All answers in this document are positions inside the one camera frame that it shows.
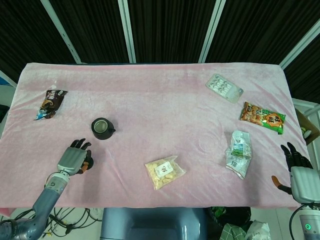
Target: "snack bag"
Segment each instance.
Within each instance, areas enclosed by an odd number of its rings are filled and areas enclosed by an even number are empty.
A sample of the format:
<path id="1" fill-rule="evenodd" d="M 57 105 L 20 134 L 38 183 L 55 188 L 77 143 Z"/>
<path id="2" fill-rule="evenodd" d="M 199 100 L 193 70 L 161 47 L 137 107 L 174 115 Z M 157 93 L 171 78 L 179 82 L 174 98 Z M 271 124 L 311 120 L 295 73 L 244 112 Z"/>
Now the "snack bag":
<path id="1" fill-rule="evenodd" d="M 285 118 L 284 114 L 262 109 L 248 102 L 244 103 L 240 116 L 240 120 L 258 124 L 278 132 L 279 135 L 284 133 Z"/>
<path id="2" fill-rule="evenodd" d="M 42 118 L 52 118 L 58 111 L 66 94 L 67 91 L 63 90 L 46 91 L 44 101 L 38 111 L 38 114 L 35 117 L 35 120 L 39 120 Z"/>
<path id="3" fill-rule="evenodd" d="M 186 173 L 185 170 L 176 164 L 175 159 L 177 157 L 169 156 L 145 164 L 155 190 L 162 188 Z"/>
<path id="4" fill-rule="evenodd" d="M 243 131 L 232 133 L 231 145 L 225 151 L 226 168 L 234 171 L 239 178 L 244 179 L 252 158 L 250 135 Z"/>

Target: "table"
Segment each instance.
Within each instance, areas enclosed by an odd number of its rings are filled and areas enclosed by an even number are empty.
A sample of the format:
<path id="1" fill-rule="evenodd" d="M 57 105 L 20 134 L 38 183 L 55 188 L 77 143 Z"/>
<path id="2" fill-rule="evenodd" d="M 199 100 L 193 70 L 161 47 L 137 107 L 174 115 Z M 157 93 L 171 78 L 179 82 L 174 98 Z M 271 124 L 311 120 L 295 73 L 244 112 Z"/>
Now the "table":
<path id="1" fill-rule="evenodd" d="M 205 86 L 215 73 L 243 88 L 237 103 Z M 35 121 L 48 89 L 68 93 L 54 118 Z M 286 114 L 284 134 L 240 121 L 245 101 Z M 99 117 L 116 129 L 107 140 L 91 132 Z M 244 180 L 225 167 L 234 130 L 251 137 Z M 58 207 L 295 207 L 271 175 L 290 184 L 281 144 L 291 142 L 309 157 L 278 65 L 29 63 L 0 140 L 0 208 L 31 207 L 65 149 L 83 137 L 92 143 L 94 166 L 71 177 Z M 187 173 L 154 190 L 144 164 L 172 155 Z"/>

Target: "robotic arm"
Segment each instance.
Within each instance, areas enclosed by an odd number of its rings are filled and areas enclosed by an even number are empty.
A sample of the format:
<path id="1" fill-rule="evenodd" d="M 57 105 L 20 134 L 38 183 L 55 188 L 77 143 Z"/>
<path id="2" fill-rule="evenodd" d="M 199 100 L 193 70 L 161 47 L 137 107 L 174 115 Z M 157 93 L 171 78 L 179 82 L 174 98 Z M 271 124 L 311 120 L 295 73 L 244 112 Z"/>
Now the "robotic arm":
<path id="1" fill-rule="evenodd" d="M 0 240 L 37 240 L 41 237 L 46 228 L 47 219 L 66 188 L 70 176 L 83 174 L 94 164 L 91 151 L 86 150 L 91 143 L 87 142 L 83 145 L 85 140 L 85 138 L 75 140 L 65 150 L 57 165 L 58 172 L 52 174 L 32 207 L 35 217 L 0 222 Z"/>
<path id="2" fill-rule="evenodd" d="M 294 240 L 292 232 L 292 220 L 295 214 L 304 207 L 309 206 L 307 214 L 300 215 L 300 221 L 305 240 L 320 239 L 320 177 L 316 169 L 313 169 L 310 161 L 302 156 L 296 148 L 287 143 L 289 149 L 281 145 L 289 170 L 291 187 L 282 185 L 276 176 L 272 176 L 274 185 L 293 196 L 294 200 L 301 206 L 293 212 L 289 221 L 291 238 Z"/>

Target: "cardboard box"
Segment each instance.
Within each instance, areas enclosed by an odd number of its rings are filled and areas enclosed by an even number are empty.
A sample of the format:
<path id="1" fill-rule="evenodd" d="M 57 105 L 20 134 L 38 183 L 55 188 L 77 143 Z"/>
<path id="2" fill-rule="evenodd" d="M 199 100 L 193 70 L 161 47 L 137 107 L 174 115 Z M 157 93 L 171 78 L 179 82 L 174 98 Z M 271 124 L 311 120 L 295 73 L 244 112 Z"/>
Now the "cardboard box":
<path id="1" fill-rule="evenodd" d="M 296 116 L 298 117 L 300 127 L 305 128 L 306 130 L 311 130 L 311 135 L 305 139 L 306 144 L 308 145 L 317 137 L 320 136 L 319 129 L 310 122 L 308 118 L 306 118 L 299 110 L 295 109 Z"/>

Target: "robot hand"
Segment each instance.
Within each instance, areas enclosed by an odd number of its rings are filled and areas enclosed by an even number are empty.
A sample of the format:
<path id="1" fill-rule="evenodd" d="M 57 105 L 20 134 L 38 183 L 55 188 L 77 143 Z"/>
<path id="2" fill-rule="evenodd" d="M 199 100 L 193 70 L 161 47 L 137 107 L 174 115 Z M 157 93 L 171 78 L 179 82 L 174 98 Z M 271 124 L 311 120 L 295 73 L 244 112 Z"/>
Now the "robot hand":
<path id="1" fill-rule="evenodd" d="M 92 168 L 94 160 L 91 157 L 91 151 L 86 150 L 87 147 L 91 146 L 91 143 L 86 142 L 83 144 L 85 140 L 85 138 L 74 140 L 70 147 L 65 150 L 57 165 L 59 171 L 66 172 L 69 176 L 72 176 L 83 174 L 86 170 Z"/>
<path id="2" fill-rule="evenodd" d="M 313 169 L 310 161 L 302 156 L 290 142 L 287 145 L 290 150 L 284 145 L 281 145 L 281 148 L 288 166 L 291 187 L 282 185 L 276 176 L 272 176 L 274 185 L 292 195 L 298 203 L 319 203 L 320 178 L 318 171 Z"/>

